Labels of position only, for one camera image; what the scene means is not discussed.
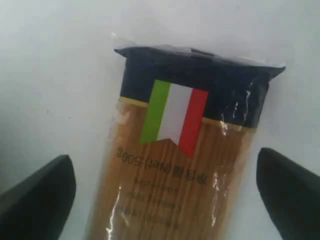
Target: black object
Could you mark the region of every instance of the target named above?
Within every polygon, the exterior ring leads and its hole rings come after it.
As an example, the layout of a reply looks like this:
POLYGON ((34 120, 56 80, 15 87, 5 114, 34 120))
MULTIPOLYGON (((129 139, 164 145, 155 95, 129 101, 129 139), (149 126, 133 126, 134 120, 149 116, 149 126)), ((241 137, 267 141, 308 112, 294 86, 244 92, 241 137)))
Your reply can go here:
POLYGON ((270 148, 262 148, 256 183, 284 240, 320 239, 319 176, 270 148))
POLYGON ((209 92, 206 118, 257 126, 269 81, 285 67, 241 64, 195 49, 188 53, 173 49, 116 49, 126 57, 121 97, 148 103, 155 80, 162 80, 209 92))
POLYGON ((0 196, 0 240, 57 240, 75 194, 71 159, 61 155, 0 196))

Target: sealed package end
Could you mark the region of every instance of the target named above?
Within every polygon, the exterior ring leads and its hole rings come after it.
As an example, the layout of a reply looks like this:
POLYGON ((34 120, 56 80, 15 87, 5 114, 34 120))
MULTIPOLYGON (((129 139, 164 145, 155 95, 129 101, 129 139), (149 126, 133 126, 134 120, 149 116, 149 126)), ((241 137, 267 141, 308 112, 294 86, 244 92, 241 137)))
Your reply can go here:
POLYGON ((285 68, 129 47, 90 240, 222 236, 269 81, 285 68))

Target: transparent plastic bag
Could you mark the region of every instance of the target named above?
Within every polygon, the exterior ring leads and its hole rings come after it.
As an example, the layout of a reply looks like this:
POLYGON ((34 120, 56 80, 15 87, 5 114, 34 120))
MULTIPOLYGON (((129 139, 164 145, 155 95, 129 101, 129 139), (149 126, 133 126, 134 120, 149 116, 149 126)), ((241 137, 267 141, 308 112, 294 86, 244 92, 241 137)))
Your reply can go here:
POLYGON ((219 239, 285 68, 169 46, 115 51, 125 70, 88 239, 219 239))

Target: navy blue packaging top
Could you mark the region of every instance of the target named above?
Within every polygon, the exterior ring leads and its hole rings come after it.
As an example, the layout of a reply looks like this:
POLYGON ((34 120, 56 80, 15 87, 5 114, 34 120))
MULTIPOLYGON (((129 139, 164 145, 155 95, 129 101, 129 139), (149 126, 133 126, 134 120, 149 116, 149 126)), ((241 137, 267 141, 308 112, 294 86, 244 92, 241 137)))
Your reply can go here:
POLYGON ((269 82, 285 67, 255 66, 192 49, 153 47, 115 50, 126 57, 120 96, 148 103, 155 80, 209 92, 204 117, 255 128, 269 82))

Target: green stripe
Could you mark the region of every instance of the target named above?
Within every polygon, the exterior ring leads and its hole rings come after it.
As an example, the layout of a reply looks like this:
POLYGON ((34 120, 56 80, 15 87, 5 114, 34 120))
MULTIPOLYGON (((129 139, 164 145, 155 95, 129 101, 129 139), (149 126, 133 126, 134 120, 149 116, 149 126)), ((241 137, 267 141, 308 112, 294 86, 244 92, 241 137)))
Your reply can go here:
POLYGON ((141 144, 154 142, 157 140, 158 132, 160 129, 162 116, 164 114, 169 89, 171 83, 155 80, 144 125, 142 129, 141 144))

